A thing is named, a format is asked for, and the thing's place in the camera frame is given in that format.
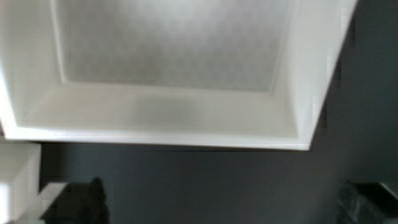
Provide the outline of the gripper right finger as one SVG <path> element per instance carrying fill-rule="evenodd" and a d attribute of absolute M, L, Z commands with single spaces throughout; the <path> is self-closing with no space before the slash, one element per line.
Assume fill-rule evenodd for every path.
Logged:
<path fill-rule="evenodd" d="M 338 224 L 398 224 L 398 182 L 345 183 Z"/>

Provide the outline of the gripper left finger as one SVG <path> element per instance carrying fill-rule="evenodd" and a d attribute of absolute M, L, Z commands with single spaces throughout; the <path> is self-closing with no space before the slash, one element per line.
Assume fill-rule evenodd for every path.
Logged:
<path fill-rule="evenodd" d="M 87 183 L 66 185 L 39 220 L 45 224 L 111 224 L 107 191 L 100 178 Z"/>

